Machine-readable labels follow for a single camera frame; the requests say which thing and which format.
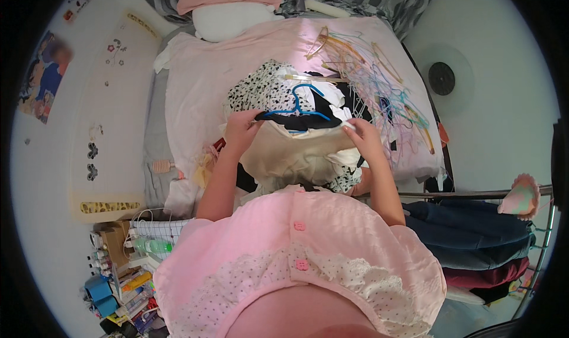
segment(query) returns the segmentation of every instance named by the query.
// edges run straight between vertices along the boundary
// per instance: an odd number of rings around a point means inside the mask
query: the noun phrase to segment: blue hanger
[[[325,119],[326,121],[329,121],[330,118],[326,117],[325,115],[321,114],[320,112],[311,112],[311,111],[302,111],[301,110],[301,103],[300,100],[298,100],[298,96],[296,95],[296,89],[302,86],[307,86],[310,87],[311,89],[313,89],[314,91],[316,91],[316,93],[318,93],[320,96],[324,97],[324,94],[322,92],[320,92],[319,89],[317,89],[316,87],[310,85],[310,84],[300,84],[300,85],[296,85],[293,87],[293,95],[294,95],[294,108],[291,111],[271,111],[266,113],[265,115],[271,115],[274,113],[294,113],[295,111],[298,111],[299,114],[315,114],[315,115],[319,115],[321,116],[323,119]]]

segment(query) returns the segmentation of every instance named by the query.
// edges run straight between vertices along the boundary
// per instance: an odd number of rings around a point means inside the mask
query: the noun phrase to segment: pink toy
[[[514,180],[512,190],[498,206],[498,213],[517,214],[520,220],[531,220],[538,212],[540,197],[536,180],[523,173]]]

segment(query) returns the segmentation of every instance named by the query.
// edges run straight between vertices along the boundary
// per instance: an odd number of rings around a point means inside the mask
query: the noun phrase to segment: poster
[[[18,96],[18,109],[47,124],[49,112],[67,66],[71,50],[47,31],[34,50]]]

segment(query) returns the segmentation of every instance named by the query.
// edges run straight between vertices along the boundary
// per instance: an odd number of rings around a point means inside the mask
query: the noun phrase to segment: dark red clothing
[[[519,279],[530,264],[525,257],[514,259],[492,270],[459,270],[443,268],[447,285],[457,287],[490,288]]]

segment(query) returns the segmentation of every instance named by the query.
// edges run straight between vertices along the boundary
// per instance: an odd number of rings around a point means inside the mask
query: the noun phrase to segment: clothes rack
[[[503,199],[511,190],[499,190],[499,191],[471,191],[471,192],[399,192],[400,197],[406,197],[410,199],[465,199],[465,200],[498,200]],[[531,293],[534,292],[534,286],[536,284],[539,272],[542,270],[542,265],[545,259],[545,252],[549,247],[549,241],[551,239],[551,232],[553,231],[553,220],[555,215],[555,206],[553,205],[553,186],[543,185],[539,187],[539,192],[542,196],[548,196],[550,198],[549,212],[547,214],[547,225],[545,229],[537,228],[538,232],[544,232],[544,242],[541,246],[534,246],[534,248],[540,249],[539,259],[535,267],[529,267],[528,270],[533,271],[531,275],[530,284],[526,286],[519,287],[525,290],[523,298],[518,306],[516,312],[514,313],[512,319],[519,318],[522,314],[523,307],[527,300],[530,298]],[[368,193],[361,196],[355,196],[358,200],[370,199]]]

